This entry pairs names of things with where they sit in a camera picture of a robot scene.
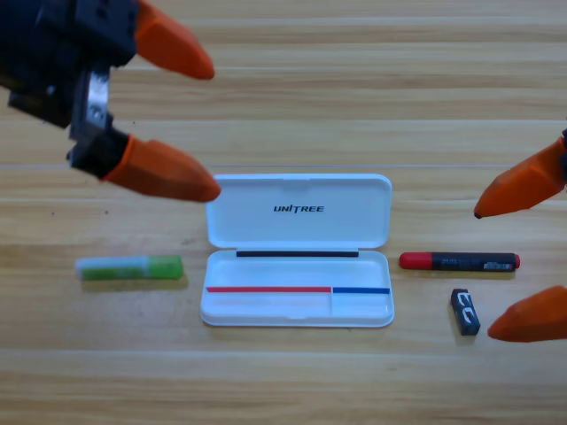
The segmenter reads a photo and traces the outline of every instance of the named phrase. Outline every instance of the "green glue stick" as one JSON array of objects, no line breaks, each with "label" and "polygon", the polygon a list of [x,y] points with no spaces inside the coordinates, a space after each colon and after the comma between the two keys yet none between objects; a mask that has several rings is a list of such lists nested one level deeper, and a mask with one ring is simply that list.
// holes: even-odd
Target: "green glue stick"
[{"label": "green glue stick", "polygon": [[110,279],[179,279],[183,263],[178,256],[140,256],[77,259],[77,276],[84,281]]}]

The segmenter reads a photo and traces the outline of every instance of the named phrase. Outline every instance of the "eraser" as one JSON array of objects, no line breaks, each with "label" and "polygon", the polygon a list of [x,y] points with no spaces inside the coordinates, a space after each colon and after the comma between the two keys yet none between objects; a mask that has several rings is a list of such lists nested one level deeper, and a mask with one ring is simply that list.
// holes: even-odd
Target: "eraser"
[{"label": "eraser", "polygon": [[179,279],[183,263],[179,256],[103,257],[77,259],[75,271],[84,281]]},{"label": "eraser", "polygon": [[476,335],[480,330],[480,322],[478,321],[475,306],[472,304],[470,293],[467,290],[453,290],[451,306],[453,307],[454,317],[457,319],[461,335]]}]

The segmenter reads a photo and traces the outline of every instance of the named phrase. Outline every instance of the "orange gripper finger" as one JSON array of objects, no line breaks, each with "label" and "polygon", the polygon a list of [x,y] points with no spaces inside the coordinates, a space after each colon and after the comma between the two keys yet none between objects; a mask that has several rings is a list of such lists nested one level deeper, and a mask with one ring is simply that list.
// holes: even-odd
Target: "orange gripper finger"
[{"label": "orange gripper finger", "polygon": [[494,339],[533,343],[567,338],[567,289],[554,286],[512,305],[488,329]]},{"label": "orange gripper finger", "polygon": [[485,190],[475,207],[475,216],[526,210],[557,195],[565,187],[560,157],[567,152],[563,137],[543,151],[502,173]]},{"label": "orange gripper finger", "polygon": [[155,140],[128,136],[122,161],[103,179],[152,197],[209,202],[221,193],[212,175],[191,155]]},{"label": "orange gripper finger", "polygon": [[186,27],[147,0],[138,0],[137,53],[155,66],[199,80],[214,77],[213,61]]}]

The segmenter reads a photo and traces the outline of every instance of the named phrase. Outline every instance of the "metal bracket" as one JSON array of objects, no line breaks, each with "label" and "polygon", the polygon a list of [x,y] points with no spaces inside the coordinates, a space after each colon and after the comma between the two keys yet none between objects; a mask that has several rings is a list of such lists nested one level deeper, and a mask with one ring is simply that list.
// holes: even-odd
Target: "metal bracket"
[{"label": "metal bracket", "polygon": [[91,66],[81,72],[74,92],[70,133],[77,143],[89,144],[112,126],[109,92],[109,66]]}]

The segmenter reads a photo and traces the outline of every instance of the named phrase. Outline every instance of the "white plastic case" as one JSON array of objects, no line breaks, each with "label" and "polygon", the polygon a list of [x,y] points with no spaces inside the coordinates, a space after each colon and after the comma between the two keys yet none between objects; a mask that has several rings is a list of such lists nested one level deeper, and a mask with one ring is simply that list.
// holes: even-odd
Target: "white plastic case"
[{"label": "white plastic case", "polygon": [[379,174],[217,175],[201,317],[214,326],[383,327],[392,185]]}]

